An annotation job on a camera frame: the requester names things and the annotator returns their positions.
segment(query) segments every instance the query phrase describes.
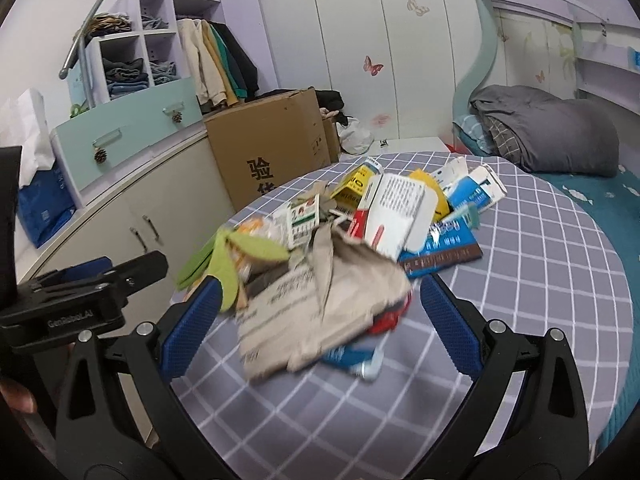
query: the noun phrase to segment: stack of folded jeans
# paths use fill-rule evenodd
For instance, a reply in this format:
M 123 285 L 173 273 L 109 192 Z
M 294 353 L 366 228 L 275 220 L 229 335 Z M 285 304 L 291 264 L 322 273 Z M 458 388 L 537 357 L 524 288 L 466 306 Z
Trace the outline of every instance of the stack of folded jeans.
M 118 32 L 131 32 L 131 20 L 129 16 L 121 12 L 109 14 L 103 12 L 92 17 L 86 29 L 85 41 L 89 43 L 92 38 L 117 34 Z
M 151 61 L 150 65 L 151 77 L 153 77 L 155 85 L 161 85 L 180 79 L 177 75 L 175 63 L 173 61 L 161 61 L 158 63 Z
M 162 18 L 154 18 L 153 16 L 142 15 L 142 29 L 156 30 L 158 28 L 169 28 L 169 24 Z
M 149 88 L 149 75 L 144 72 L 141 57 L 125 62 L 102 58 L 102 65 L 111 99 Z

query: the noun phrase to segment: blue bag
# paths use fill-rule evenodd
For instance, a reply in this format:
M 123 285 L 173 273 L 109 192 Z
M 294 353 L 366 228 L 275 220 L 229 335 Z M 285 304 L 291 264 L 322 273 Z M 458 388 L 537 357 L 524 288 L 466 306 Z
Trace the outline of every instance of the blue bag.
M 18 192 L 18 218 L 36 247 L 58 232 L 75 212 L 57 162 L 50 170 L 36 171 L 31 183 Z

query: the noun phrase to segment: mint green drawer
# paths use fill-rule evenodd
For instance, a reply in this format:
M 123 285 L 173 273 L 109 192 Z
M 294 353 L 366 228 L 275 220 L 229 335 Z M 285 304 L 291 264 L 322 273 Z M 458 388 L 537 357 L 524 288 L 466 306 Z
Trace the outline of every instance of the mint green drawer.
M 182 114 L 172 120 L 172 110 Z M 53 130 L 64 164 L 81 190 L 130 156 L 202 119 L 193 79 L 180 79 L 121 97 L 85 112 Z M 98 164 L 95 147 L 106 150 Z

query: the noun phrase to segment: gray plaid tablecloth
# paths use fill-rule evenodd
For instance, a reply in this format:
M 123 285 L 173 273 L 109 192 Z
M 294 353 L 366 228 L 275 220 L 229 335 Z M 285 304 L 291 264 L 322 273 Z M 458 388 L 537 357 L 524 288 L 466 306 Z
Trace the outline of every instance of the gray plaid tablecloth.
M 434 171 L 454 155 L 382 155 L 385 171 Z M 267 214 L 312 185 L 337 182 L 363 159 L 289 182 L 235 215 Z M 480 158 L 468 156 L 474 168 Z M 604 233 L 572 200 L 498 158 L 484 160 L 508 197 L 481 215 L 483 257 L 441 272 L 459 298 L 521 333 L 561 328 L 574 350 L 590 441 L 606 425 L 625 383 L 632 305 L 622 263 Z M 249 386 L 233 319 L 219 318 L 183 378 L 172 386 L 210 444 L 243 480 L 402 478 L 446 427 L 470 386 L 414 294 L 398 328 L 363 343 L 382 345 L 379 378 L 367 384 L 317 364 Z M 495 446 L 522 381 L 511 381 L 481 450 Z

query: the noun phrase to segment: pile of trash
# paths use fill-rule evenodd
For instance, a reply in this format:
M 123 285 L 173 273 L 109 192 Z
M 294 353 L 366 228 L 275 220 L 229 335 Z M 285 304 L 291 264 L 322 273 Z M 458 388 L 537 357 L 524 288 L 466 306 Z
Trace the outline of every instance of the pile of trash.
M 409 176 L 367 158 L 332 189 L 318 181 L 268 216 L 220 228 L 178 288 L 220 280 L 248 380 L 321 361 L 372 381 L 382 351 L 353 343 L 396 327 L 410 279 L 481 258 L 472 230 L 506 194 L 491 167 L 469 172 L 464 157 Z

